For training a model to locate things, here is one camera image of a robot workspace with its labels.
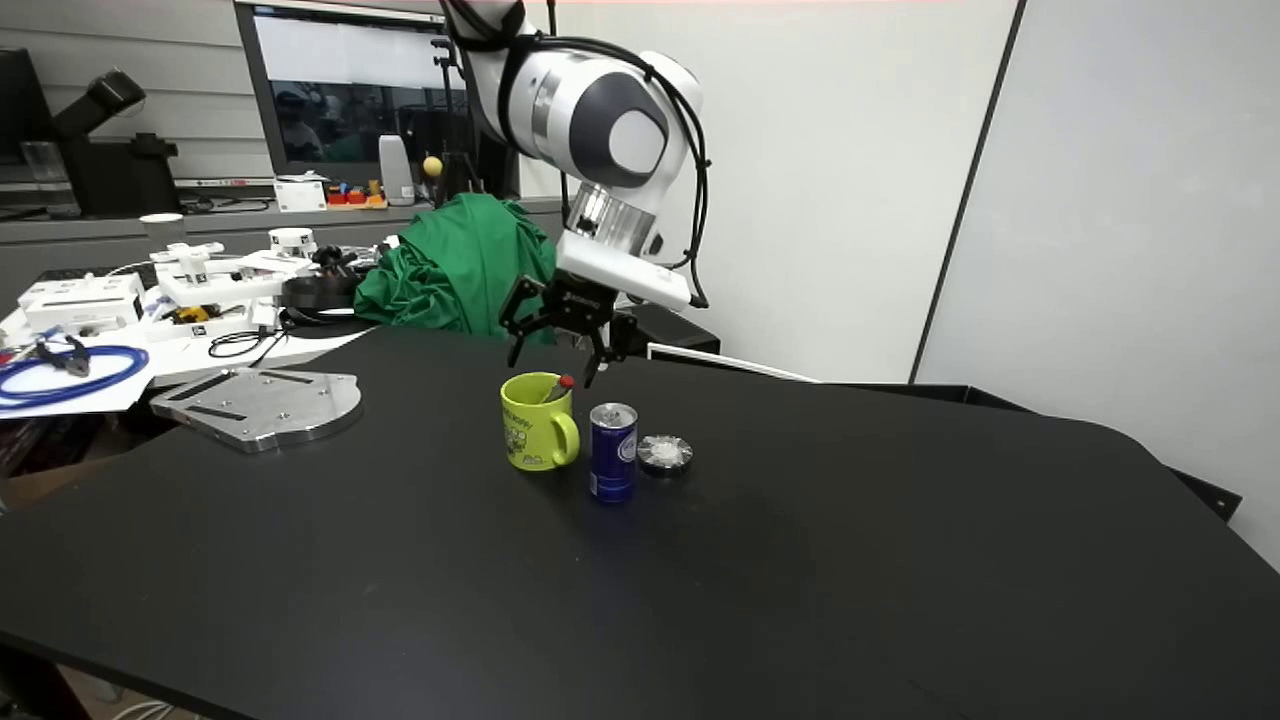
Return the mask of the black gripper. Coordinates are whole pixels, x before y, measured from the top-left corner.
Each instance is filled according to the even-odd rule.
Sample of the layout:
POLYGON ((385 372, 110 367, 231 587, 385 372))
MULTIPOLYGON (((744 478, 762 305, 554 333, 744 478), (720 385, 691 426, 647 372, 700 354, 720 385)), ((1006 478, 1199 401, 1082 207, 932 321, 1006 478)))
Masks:
POLYGON ((563 270, 551 281, 525 274, 503 298, 498 328, 510 335, 507 367, 521 362, 525 344, 542 328, 585 335, 585 386, 595 385, 606 360, 641 354, 647 348, 641 325, 615 308, 615 286, 563 270))

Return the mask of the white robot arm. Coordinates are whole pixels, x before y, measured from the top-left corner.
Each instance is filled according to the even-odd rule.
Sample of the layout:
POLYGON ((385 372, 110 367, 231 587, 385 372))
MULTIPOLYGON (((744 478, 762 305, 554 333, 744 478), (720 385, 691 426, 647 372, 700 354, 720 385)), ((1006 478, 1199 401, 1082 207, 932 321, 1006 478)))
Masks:
POLYGON ((591 35, 547 35, 525 0, 439 0, 483 127, 577 178, 547 281, 521 281, 498 325, 507 360, 542 328, 591 338, 585 379, 615 354, 615 298, 704 308, 694 255, 708 138, 694 75, 591 35))

